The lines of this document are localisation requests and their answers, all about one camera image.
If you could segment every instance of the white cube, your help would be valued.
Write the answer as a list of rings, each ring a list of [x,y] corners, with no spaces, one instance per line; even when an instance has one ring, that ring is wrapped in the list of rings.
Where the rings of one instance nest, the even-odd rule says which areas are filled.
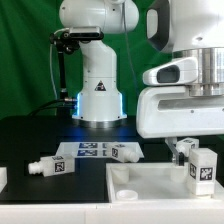
[[[217,154],[210,149],[192,149],[187,186],[195,195],[211,195],[215,190]]]

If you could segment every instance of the warning label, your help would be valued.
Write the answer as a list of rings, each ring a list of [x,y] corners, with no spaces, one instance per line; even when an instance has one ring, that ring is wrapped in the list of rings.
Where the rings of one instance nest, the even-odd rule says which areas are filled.
[[[99,84],[95,88],[95,91],[106,91],[106,88],[105,88],[105,86],[104,86],[102,81],[99,82]]]

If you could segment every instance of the black and white pattern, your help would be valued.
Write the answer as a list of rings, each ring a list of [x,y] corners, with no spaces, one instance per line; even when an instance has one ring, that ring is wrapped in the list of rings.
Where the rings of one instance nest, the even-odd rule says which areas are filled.
[[[201,168],[200,181],[212,180],[213,168]]]

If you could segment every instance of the robot camera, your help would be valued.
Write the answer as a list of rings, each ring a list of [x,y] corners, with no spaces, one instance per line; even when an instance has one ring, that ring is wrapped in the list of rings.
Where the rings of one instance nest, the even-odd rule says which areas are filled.
[[[104,34],[99,27],[70,28],[68,36],[80,41],[102,40]]]

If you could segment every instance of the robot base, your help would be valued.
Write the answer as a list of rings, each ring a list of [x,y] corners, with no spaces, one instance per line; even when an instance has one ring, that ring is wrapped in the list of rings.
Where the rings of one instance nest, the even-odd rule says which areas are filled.
[[[72,118],[75,124],[86,128],[113,128],[125,124],[127,120],[127,116],[116,121],[84,121],[78,119],[75,115],[73,115]]]

